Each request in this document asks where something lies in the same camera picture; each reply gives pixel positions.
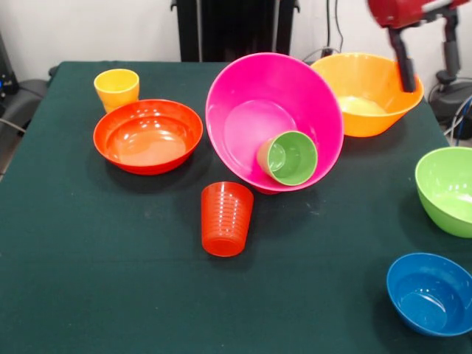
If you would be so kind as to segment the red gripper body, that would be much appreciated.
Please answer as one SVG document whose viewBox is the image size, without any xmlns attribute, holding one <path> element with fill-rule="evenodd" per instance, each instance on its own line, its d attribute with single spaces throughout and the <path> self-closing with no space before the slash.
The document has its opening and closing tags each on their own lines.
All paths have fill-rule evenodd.
<svg viewBox="0 0 472 354">
<path fill-rule="evenodd" d="M 368 0 L 369 10 L 382 28 L 407 27 L 426 19 L 439 10 L 454 9 L 468 3 L 466 0 Z"/>
</svg>

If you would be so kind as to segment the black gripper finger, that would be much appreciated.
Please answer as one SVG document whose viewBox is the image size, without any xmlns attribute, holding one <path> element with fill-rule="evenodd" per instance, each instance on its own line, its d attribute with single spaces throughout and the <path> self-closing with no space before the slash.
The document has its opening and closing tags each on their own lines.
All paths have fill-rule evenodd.
<svg viewBox="0 0 472 354">
<path fill-rule="evenodd" d="M 459 23 L 458 14 L 456 10 L 443 10 L 442 16 L 445 19 L 443 54 L 446 71 L 457 73 L 461 68 L 456 33 Z"/>
<path fill-rule="evenodd" d="M 409 58 L 406 46 L 401 38 L 402 29 L 388 28 L 389 41 L 394 49 L 398 70 L 404 92 L 414 92 L 416 81 L 412 60 Z"/>
</svg>

